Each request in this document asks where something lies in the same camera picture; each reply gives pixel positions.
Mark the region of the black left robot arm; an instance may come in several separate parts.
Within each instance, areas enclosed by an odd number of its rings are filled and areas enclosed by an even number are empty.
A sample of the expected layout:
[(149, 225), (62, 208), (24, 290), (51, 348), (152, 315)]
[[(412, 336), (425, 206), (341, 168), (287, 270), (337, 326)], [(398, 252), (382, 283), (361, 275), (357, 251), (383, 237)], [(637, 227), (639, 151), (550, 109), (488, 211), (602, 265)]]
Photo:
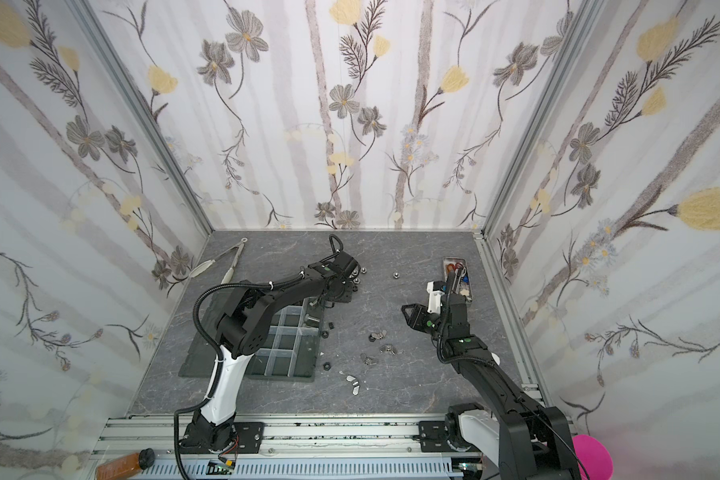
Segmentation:
[(203, 400), (174, 413), (175, 448), (212, 453), (229, 450), (237, 440), (234, 418), (247, 365), (265, 343), (276, 313), (308, 298), (332, 303), (351, 300), (358, 261), (345, 251), (274, 282), (216, 285), (195, 300), (192, 321), (212, 348), (214, 363)]

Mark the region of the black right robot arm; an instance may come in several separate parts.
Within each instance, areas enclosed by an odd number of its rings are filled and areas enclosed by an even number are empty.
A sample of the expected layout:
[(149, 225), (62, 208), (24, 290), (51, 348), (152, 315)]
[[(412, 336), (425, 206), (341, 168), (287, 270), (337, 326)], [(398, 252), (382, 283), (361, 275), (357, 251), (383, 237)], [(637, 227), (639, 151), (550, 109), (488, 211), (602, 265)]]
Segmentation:
[(580, 479), (582, 468), (566, 416), (526, 394), (471, 332), (466, 301), (445, 296), (438, 313), (422, 304), (401, 307), (406, 324), (428, 334), (438, 360), (451, 366), (484, 404), (457, 405), (446, 417), (449, 442), (479, 450), (502, 479)]

